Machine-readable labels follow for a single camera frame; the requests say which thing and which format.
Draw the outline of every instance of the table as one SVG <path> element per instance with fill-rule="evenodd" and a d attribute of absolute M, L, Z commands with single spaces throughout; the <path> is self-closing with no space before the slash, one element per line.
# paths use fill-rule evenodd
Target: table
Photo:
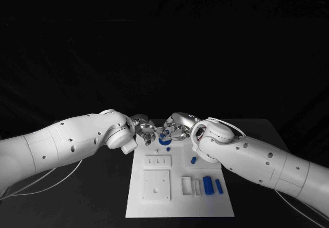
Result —
<path fill-rule="evenodd" d="M 266 119 L 222 120 L 235 125 L 250 137 L 289 151 L 276 128 Z M 165 121 L 153 120 L 157 126 Z M 235 217 L 126 218 L 133 154 L 134 152 L 124 155 L 120 148 L 110 150 L 102 146 L 59 185 L 42 193 L 7 198 L 0 205 L 0 227 L 317 227 L 287 205 L 273 189 L 254 184 L 224 167 Z M 39 191 L 58 183 L 76 164 L 59 167 L 20 194 Z M 16 183 L 10 192 L 43 174 L 45 172 Z M 310 214 L 310 210 L 303 209 L 303 212 Z"/>

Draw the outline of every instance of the blue cylinder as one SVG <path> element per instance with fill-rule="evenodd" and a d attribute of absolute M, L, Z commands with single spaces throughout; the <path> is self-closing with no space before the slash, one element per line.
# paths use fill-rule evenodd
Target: blue cylinder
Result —
<path fill-rule="evenodd" d="M 222 194 L 224 192 L 222 192 L 222 189 L 221 189 L 221 183 L 219 183 L 219 180 L 216 179 L 216 180 L 215 180 L 215 182 L 216 182 L 216 186 L 218 186 L 218 192 L 219 192 L 219 194 Z"/>
<path fill-rule="evenodd" d="M 162 141 L 162 139 L 159 139 L 159 143 L 160 143 L 160 145 L 163 145 L 163 146 L 167 146 L 170 143 L 172 143 L 172 140 L 167 140 L 167 141 Z"/>
<path fill-rule="evenodd" d="M 214 187 L 212 187 L 212 181 L 211 177 L 203 177 L 203 187 L 205 187 L 205 193 L 206 195 L 214 195 Z"/>
<path fill-rule="evenodd" d="M 196 157 L 192 157 L 190 163 L 195 164 Z"/>

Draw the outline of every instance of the white cable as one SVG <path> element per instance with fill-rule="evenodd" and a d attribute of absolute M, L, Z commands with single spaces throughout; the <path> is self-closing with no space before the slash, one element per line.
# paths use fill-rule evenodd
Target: white cable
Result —
<path fill-rule="evenodd" d="M 234 126 L 234 125 L 231 125 L 229 123 L 227 123 L 225 121 L 222 121 L 222 120 L 219 120 L 221 122 L 224 122 L 225 124 L 228 124 L 244 136 L 245 136 L 245 133 Z M 328 221 L 329 221 L 329 219 L 307 205 L 307 204 L 304 204 Z M 309 218 L 322 228 L 325 228 L 312 218 Z"/>
<path fill-rule="evenodd" d="M 51 189 L 52 187 L 55 187 L 59 183 L 56 183 L 53 186 L 51 186 L 49 188 L 43 189 L 42 191 L 49 190 L 49 189 Z M 26 194 L 17 194 L 17 195 L 12 195 L 12 196 L 25 196 L 25 195 L 32 195 L 32 194 L 36 194 L 36 193 L 39 193 L 39 192 L 42 192 L 42 191 L 36 191 L 36 192 L 26 193 Z"/>
<path fill-rule="evenodd" d="M 287 202 L 287 200 L 283 198 L 283 200 L 286 201 L 286 203 L 294 208 L 294 206 Z M 322 228 L 325 228 L 310 217 L 307 217 Z"/>
<path fill-rule="evenodd" d="M 56 169 L 56 168 L 53 168 L 53 169 L 52 169 L 52 170 L 51 170 L 51 171 L 49 171 L 49 172 L 48 172 L 48 173 L 46 173 L 35 182 L 32 182 L 26 187 L 23 187 L 20 190 L 14 191 L 10 195 L 1 197 L 0 200 L 9 198 L 9 197 L 12 197 L 12 196 L 23 196 L 23 195 L 30 195 L 30 194 L 39 193 L 39 192 L 46 191 L 48 189 L 51 189 L 53 186 L 56 186 L 56 185 L 58 185 L 58 184 L 71 176 L 71 174 L 74 173 L 74 171 L 72 171 L 71 174 L 66 176 L 66 178 L 65 178 L 58 184 L 55 184 L 52 187 L 46 188 L 46 189 L 42 190 L 42 191 L 33 192 L 33 193 L 26 193 L 26 194 L 19 194 L 19 195 L 16 195 L 17 192 L 20 192 L 20 191 L 25 190 L 29 186 L 32 186 L 36 182 L 39 182 L 39 181 L 51 174 L 51 172 L 52 172 L 55 169 Z"/>

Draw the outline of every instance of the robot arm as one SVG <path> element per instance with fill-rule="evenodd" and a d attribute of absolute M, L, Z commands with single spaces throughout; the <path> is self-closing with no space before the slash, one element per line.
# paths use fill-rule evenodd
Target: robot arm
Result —
<path fill-rule="evenodd" d="M 45 170 L 89 157 L 102 145 L 111 149 L 121 147 L 128 154 L 137 148 L 133 136 L 136 133 L 141 135 L 139 124 L 143 122 L 143 118 L 134 120 L 110 109 L 100 114 L 72 117 L 30 134 L 1 140 L 0 192 Z"/>
<path fill-rule="evenodd" d="M 169 121 L 188 127 L 193 151 L 208 162 L 221 162 L 248 181 L 286 193 L 329 217 L 328 168 L 245 135 L 237 137 L 215 118 L 201 121 L 186 113 L 175 113 Z M 167 134 L 162 140 L 175 137 Z"/>

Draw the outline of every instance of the white panel with holes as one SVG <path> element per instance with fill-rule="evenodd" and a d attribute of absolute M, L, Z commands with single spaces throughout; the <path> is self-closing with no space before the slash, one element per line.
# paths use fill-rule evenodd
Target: white panel with holes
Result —
<path fill-rule="evenodd" d="M 141 201 L 170 201 L 169 170 L 144 170 L 141 184 Z"/>
<path fill-rule="evenodd" d="M 154 155 L 154 156 L 144 156 L 144 168 L 170 168 L 172 167 L 172 158 L 170 155 Z"/>

